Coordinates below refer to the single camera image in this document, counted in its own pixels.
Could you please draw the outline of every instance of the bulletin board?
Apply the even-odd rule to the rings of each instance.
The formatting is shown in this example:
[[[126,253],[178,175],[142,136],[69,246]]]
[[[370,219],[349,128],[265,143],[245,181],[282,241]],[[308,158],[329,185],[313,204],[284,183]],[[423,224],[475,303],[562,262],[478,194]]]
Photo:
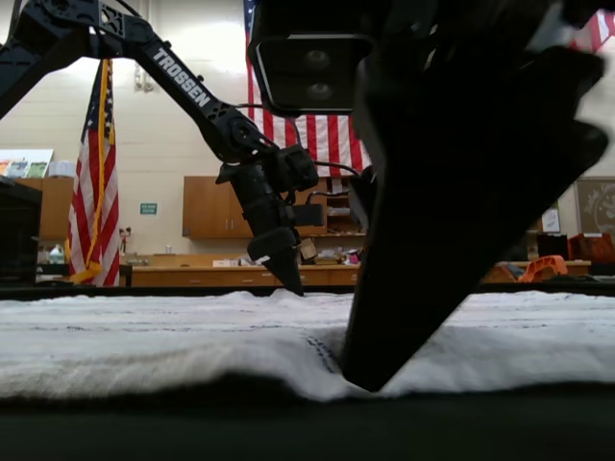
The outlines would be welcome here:
[[[578,180],[577,204],[582,233],[610,233],[615,239],[615,177]]]
[[[0,149],[0,176],[44,178],[53,149]]]

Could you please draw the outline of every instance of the wall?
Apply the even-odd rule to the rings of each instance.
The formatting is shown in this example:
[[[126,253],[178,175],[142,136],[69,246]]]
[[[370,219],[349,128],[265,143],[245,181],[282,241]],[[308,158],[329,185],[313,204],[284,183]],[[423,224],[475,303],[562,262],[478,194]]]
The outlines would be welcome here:
[[[12,2],[0,2],[5,41]],[[138,0],[131,2],[138,5]],[[151,22],[173,50],[222,100],[247,99],[241,0],[153,0]],[[83,59],[48,75],[0,121],[0,149],[53,148],[55,159],[77,160],[98,61]],[[163,253],[241,253],[244,241],[193,243],[182,237],[183,178],[216,175],[219,161],[192,120],[158,88],[134,92],[135,64],[114,63],[120,224],[131,226],[129,250]],[[158,202],[156,217],[139,215],[140,202]]]
[[[601,50],[607,67],[603,79],[583,98],[578,119],[607,130],[615,139],[615,38]],[[585,176],[615,177],[615,142],[611,142],[603,159]],[[579,233],[576,189],[571,187],[559,200],[562,231],[568,235]]]

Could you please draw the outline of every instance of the american flag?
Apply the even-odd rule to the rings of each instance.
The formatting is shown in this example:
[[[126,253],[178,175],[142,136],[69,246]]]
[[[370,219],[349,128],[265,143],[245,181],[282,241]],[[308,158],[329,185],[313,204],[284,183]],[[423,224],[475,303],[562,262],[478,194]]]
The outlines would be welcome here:
[[[610,12],[599,11],[592,16],[583,29],[575,33],[572,47],[595,53],[612,36],[615,36],[615,15]]]
[[[119,196],[115,168],[112,64],[101,61],[92,89],[68,215],[71,280],[119,282]]]
[[[244,0],[244,17],[247,41],[250,41],[252,16],[258,0]],[[248,60],[248,102],[260,104],[260,91],[252,65]],[[297,144],[297,135],[291,122],[274,117],[263,109],[248,109],[248,116],[265,136],[281,146]],[[296,120],[302,145],[306,146],[314,160],[329,161],[352,166],[358,171],[370,164],[369,156],[355,137],[352,117],[339,115],[305,115]],[[318,167],[321,177],[340,177],[350,174],[334,167]]]

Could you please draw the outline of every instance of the robotic arm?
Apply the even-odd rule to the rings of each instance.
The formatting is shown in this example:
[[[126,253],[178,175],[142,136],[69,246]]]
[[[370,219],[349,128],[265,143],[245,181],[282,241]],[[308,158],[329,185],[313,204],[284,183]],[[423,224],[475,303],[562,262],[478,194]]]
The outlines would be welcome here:
[[[286,288],[303,293],[293,204],[295,190],[318,182],[309,153],[279,149],[239,110],[218,101],[144,19],[98,0],[29,1],[0,48],[0,119],[46,74],[83,57],[137,61],[185,110],[223,163],[218,182],[231,182],[241,203],[255,236],[250,257],[264,259]]]

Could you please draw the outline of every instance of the green exit sign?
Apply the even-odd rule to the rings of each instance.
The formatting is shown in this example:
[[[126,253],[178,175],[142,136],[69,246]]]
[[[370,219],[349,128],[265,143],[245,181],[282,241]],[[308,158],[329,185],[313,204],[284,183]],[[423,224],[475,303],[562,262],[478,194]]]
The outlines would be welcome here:
[[[141,214],[156,216],[158,214],[158,204],[141,204]]]

